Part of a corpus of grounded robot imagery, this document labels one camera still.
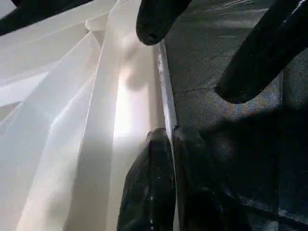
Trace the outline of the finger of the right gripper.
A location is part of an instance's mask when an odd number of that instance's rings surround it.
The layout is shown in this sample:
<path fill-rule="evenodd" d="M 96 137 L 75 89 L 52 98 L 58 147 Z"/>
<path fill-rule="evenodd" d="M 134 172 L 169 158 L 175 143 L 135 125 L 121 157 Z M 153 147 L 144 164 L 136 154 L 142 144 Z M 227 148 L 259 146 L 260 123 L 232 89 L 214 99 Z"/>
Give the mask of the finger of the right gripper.
<path fill-rule="evenodd" d="M 191 0 L 142 0 L 136 21 L 139 41 L 146 46 L 159 43 L 191 2 Z"/>
<path fill-rule="evenodd" d="M 229 103 L 245 103 L 307 47 L 308 2 L 277 0 L 234 54 L 214 91 Z"/>

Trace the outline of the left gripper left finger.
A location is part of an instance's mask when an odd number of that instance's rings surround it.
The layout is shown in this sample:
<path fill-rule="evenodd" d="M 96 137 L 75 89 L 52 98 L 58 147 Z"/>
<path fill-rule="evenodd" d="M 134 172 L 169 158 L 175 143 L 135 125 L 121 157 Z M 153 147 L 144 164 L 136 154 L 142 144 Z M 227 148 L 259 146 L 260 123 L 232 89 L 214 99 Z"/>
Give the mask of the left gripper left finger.
<path fill-rule="evenodd" d="M 176 182 L 171 144 L 164 128 L 147 135 L 124 183 L 118 231 L 171 231 Z"/>

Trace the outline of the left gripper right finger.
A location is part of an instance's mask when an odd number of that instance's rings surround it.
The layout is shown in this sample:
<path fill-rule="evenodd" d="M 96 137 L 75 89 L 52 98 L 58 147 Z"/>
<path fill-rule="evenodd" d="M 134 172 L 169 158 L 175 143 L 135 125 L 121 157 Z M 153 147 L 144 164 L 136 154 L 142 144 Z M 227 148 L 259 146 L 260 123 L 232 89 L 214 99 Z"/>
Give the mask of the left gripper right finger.
<path fill-rule="evenodd" d="M 180 230 L 243 230 L 238 196 L 222 177 L 199 132 L 176 126 L 172 139 Z"/>

